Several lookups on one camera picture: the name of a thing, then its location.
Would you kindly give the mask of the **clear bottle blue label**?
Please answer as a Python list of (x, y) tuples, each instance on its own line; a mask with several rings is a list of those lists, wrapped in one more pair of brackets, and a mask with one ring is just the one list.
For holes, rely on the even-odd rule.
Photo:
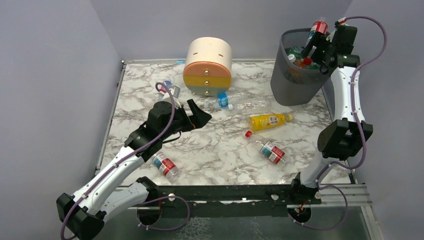
[(205, 100), (203, 106), (212, 109), (222, 109), (228, 107), (229, 105), (234, 105), (246, 97), (247, 94), (244, 92), (220, 93), (216, 97), (208, 98)]

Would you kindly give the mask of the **yellow juice bottle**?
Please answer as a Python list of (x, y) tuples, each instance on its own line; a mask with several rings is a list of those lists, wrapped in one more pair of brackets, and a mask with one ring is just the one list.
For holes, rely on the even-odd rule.
[(247, 120), (248, 129), (257, 132), (281, 126), (293, 120), (291, 114), (264, 114), (251, 116)]

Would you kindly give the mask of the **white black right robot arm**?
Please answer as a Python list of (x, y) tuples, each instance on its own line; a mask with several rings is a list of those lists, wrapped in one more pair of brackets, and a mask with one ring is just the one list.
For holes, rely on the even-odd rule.
[(318, 136), (315, 159), (291, 182), (290, 199), (308, 201), (318, 184), (336, 165), (365, 150), (373, 133), (362, 114), (359, 95), (360, 57), (352, 54), (358, 29), (337, 24), (330, 35), (316, 32), (302, 55), (311, 54), (319, 71), (330, 77), (334, 91), (334, 121)]

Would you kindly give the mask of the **orange drink bottle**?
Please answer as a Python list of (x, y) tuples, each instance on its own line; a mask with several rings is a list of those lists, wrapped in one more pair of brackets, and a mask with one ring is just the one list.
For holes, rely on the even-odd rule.
[(305, 65), (301, 59), (296, 59), (294, 55), (287, 56), (290, 63), (292, 63), (295, 68), (290, 67), (288, 69), (288, 76), (294, 81), (300, 82), (302, 80), (301, 73), (297, 69), (304, 69)]

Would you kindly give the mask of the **clear bottle green white label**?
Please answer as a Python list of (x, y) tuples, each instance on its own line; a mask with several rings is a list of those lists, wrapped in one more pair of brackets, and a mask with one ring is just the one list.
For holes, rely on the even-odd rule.
[(311, 65), (309, 65), (309, 69), (310, 70), (318, 70), (319, 69), (319, 65), (318, 64), (315, 64), (315, 63), (312, 63)]

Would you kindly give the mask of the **green tinted bottle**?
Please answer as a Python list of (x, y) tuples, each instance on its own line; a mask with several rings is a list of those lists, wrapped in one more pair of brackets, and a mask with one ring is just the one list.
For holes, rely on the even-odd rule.
[(302, 51), (304, 50), (303, 47), (300, 46), (293, 46), (288, 49), (287, 55), (294, 55), (296, 59), (302, 59)]

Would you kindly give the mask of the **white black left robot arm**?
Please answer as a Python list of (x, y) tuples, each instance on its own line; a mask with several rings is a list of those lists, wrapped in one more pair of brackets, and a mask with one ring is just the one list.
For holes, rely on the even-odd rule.
[(192, 115), (174, 100), (158, 101), (148, 112), (147, 120), (133, 131), (115, 158), (91, 181), (73, 194), (62, 193), (56, 200), (61, 239), (69, 229), (71, 239), (92, 240), (106, 222), (129, 207), (147, 201), (157, 186), (148, 177), (141, 177), (125, 190), (116, 188), (136, 169), (147, 162), (176, 133), (203, 128), (212, 116), (196, 103), (187, 101)]

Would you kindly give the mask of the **clear bottle white blue cap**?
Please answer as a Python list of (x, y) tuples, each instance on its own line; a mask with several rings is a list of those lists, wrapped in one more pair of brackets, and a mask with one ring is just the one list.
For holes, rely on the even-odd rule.
[(237, 111), (259, 111), (266, 110), (271, 106), (271, 101), (268, 99), (261, 98), (251, 98), (251, 99), (242, 99), (227, 106), (227, 109), (230, 112)]

